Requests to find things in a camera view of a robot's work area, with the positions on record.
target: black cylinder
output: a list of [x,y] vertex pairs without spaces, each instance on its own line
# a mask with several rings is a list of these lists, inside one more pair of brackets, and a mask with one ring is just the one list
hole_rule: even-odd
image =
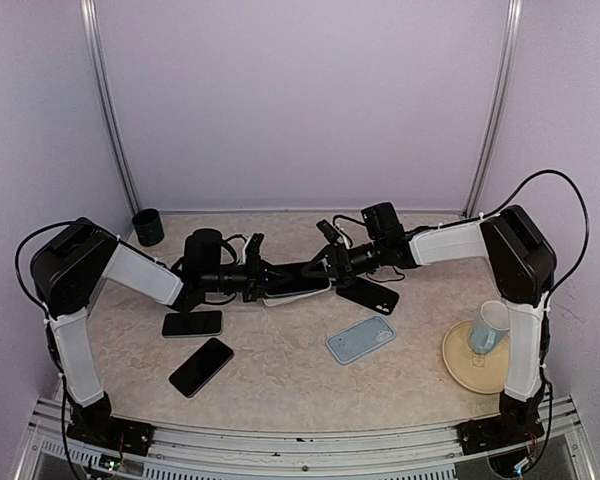
[[157,245],[164,238],[160,213],[155,208],[140,210],[133,216],[131,223],[138,235],[138,243],[143,247]]
[[221,265],[214,271],[200,275],[200,286],[205,292],[242,292],[247,287],[247,281],[244,265]]
[[380,253],[373,243],[365,243],[349,250],[349,261],[355,275],[380,267]]
[[204,272],[216,270],[222,258],[222,233],[213,228],[200,228],[184,242],[182,272],[188,278],[197,278]]

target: round tray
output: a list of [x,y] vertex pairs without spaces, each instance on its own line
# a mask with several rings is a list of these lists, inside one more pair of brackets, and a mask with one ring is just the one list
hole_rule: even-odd
[[478,355],[469,346],[473,322],[449,329],[442,341],[442,358],[451,376],[475,393],[493,395],[504,389],[509,370],[509,337],[505,337],[486,355]]

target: table surface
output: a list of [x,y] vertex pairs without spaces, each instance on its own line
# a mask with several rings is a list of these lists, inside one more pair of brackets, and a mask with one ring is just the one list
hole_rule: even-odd
[[[191,232],[211,227],[225,237],[264,233],[261,254],[272,263],[308,261],[325,245],[315,224],[331,215],[169,215],[163,217],[165,240],[143,250],[171,265]],[[457,219],[439,214],[400,217],[405,229]],[[345,227],[356,244],[368,241],[364,228]],[[486,263],[467,259],[405,274],[402,282],[387,284],[400,294],[398,306],[385,317],[396,338],[348,366],[331,356],[327,338],[375,313],[333,291],[272,308],[240,299],[222,307],[219,338],[235,357],[191,399],[168,378],[206,339],[164,339],[162,322],[169,310],[107,282],[89,328],[113,413],[199,427],[334,432],[429,425],[497,412],[498,396],[459,386],[441,355],[449,327],[472,319],[484,301],[498,298]],[[391,276],[390,269],[376,275]]]

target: light blue phone case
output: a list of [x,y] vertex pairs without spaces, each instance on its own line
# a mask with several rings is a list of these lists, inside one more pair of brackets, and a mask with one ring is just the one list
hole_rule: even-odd
[[356,323],[327,339],[327,348],[340,365],[349,365],[386,345],[396,332],[384,318],[375,316]]

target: purple wall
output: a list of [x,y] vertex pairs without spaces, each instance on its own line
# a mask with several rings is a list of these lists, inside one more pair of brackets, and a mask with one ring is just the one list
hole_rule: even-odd
[[462,210],[507,4],[99,1],[143,201]]
[[128,229],[81,22],[80,2],[0,0],[0,478],[57,383],[41,312],[16,284],[18,242],[79,215]]
[[[548,361],[559,390],[573,394],[600,466],[600,1],[525,3],[482,208],[544,167],[572,176],[590,209],[589,254],[553,301]],[[520,202],[555,247],[562,274],[579,253],[582,215],[562,180],[534,182]]]

